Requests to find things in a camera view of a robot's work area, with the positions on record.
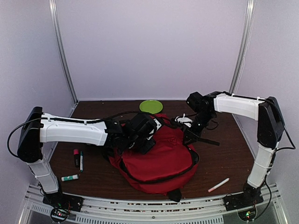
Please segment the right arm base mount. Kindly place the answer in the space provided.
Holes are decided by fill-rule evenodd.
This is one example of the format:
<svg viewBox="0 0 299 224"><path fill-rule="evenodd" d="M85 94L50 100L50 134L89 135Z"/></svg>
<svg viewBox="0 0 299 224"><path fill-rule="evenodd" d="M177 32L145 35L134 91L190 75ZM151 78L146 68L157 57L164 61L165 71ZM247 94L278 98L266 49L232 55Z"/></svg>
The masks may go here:
<svg viewBox="0 0 299 224"><path fill-rule="evenodd" d="M223 198L226 211L237 211L238 217L245 222L254 221L257 218L257 205L263 201L262 196L258 196L255 199L247 199L244 193L227 194Z"/></svg>

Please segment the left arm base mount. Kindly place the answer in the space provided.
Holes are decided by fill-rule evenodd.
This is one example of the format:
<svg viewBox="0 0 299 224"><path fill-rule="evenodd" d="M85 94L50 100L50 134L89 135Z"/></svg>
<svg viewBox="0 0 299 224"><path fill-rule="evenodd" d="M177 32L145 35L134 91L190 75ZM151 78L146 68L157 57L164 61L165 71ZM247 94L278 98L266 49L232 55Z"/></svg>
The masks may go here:
<svg viewBox="0 0 299 224"><path fill-rule="evenodd" d="M43 196L43 203L50 205L50 218L55 223L61 223L71 215L72 211L80 212L84 199L79 196L62 194L60 196Z"/></svg>

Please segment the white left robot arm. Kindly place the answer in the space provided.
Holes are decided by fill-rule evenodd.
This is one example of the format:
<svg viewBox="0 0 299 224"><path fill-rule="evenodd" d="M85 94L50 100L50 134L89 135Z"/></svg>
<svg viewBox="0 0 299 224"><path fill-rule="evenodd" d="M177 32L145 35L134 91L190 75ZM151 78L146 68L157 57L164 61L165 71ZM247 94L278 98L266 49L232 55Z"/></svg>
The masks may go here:
<svg viewBox="0 0 299 224"><path fill-rule="evenodd" d="M164 125L161 118L146 112L133 111L134 117L123 124L117 115L101 119L74 119L44 113L42 107L34 107L20 129L17 152L14 157L25 162L41 184L44 194L57 207L67 203L58 178L42 154L47 142L85 143L125 151L139 146L148 152L155 144L154 134Z"/></svg>

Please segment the red backpack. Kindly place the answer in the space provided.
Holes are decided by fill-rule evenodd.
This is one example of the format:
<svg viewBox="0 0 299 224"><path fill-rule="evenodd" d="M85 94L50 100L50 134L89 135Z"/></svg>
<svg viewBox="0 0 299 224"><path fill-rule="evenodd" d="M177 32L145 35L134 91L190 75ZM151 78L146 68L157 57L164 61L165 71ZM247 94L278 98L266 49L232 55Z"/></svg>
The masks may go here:
<svg viewBox="0 0 299 224"><path fill-rule="evenodd" d="M156 143L146 154L134 149L118 154L108 149L102 155L133 188L148 194L166 195L179 202L182 199L180 190L195 175L200 156L192 144L184 145L182 128L163 126L153 139ZM212 140L199 141L219 145Z"/></svg>

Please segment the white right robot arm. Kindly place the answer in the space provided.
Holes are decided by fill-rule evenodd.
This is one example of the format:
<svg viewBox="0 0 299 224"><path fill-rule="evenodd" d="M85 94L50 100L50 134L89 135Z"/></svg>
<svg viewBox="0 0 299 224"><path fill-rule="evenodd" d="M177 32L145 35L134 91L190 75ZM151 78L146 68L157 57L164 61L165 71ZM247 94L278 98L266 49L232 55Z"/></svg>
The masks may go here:
<svg viewBox="0 0 299 224"><path fill-rule="evenodd" d="M272 169L276 153L296 148L288 133L278 100L275 97L253 98L214 91L207 95L191 93L186 103L194 111L194 118L183 114L174 119L183 128L186 145L198 141L218 145L218 142L201 136L217 113L229 113L251 120L255 132L248 136L244 127L241 132L254 153L254 165L239 197L242 205L251 205L260 196L261 187Z"/></svg>

